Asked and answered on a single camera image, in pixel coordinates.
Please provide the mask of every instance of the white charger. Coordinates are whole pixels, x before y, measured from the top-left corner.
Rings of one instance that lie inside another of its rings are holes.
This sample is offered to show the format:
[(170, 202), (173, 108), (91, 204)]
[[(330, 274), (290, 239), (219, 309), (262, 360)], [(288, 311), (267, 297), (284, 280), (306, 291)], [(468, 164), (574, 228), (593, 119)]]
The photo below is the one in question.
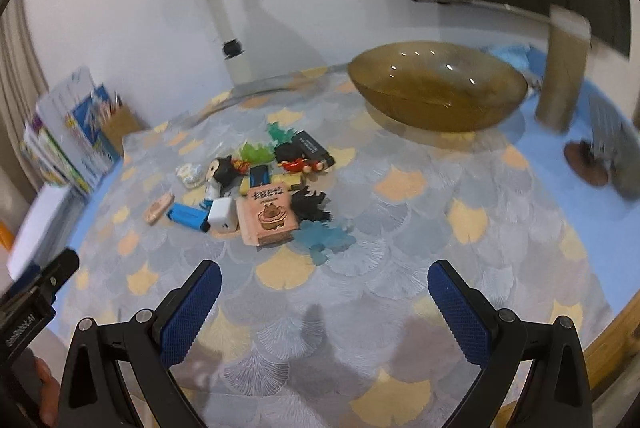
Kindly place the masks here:
[(233, 197), (215, 199), (211, 204), (207, 222), (214, 231), (229, 233), (238, 228), (238, 209)]

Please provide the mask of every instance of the amber glass bowl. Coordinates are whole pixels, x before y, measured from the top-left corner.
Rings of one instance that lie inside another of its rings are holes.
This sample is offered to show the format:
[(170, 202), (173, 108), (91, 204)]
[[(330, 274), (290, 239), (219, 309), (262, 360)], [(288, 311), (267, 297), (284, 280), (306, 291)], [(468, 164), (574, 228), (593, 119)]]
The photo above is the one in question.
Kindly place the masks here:
[(527, 81), (509, 64), (450, 43), (383, 45), (356, 56), (348, 72), (380, 112), (436, 132), (493, 126), (516, 110), (527, 93)]

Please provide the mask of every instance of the person's hand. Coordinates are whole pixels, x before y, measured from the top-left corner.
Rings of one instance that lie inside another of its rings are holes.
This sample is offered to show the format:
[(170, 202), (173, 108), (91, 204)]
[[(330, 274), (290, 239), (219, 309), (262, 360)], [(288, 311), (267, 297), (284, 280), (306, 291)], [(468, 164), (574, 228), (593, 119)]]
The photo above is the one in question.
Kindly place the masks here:
[(58, 422), (58, 402), (60, 401), (60, 384), (51, 375), (49, 365), (40, 358), (34, 358), (36, 372), (42, 382), (40, 391), (40, 419), (53, 428)]

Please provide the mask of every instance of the blue gripper pad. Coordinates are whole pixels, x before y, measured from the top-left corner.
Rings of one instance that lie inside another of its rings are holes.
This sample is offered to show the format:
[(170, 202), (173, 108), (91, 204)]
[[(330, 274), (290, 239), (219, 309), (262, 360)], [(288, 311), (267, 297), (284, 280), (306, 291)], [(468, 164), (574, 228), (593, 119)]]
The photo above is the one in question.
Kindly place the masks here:
[(203, 260), (184, 285), (171, 291), (158, 306), (153, 336), (164, 368), (184, 360), (221, 287), (220, 266)]
[(466, 360), (485, 368), (491, 357), (492, 336), (440, 262), (434, 262), (427, 274), (429, 293), (444, 316)]

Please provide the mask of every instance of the cardboard tube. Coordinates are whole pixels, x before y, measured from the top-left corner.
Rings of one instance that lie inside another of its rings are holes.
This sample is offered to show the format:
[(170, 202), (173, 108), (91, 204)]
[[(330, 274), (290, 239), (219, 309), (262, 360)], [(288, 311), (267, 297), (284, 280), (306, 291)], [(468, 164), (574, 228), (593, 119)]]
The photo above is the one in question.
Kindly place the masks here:
[(550, 16), (549, 50), (536, 119), (564, 133), (571, 125), (582, 87), (591, 25), (586, 18), (557, 5), (551, 6)]

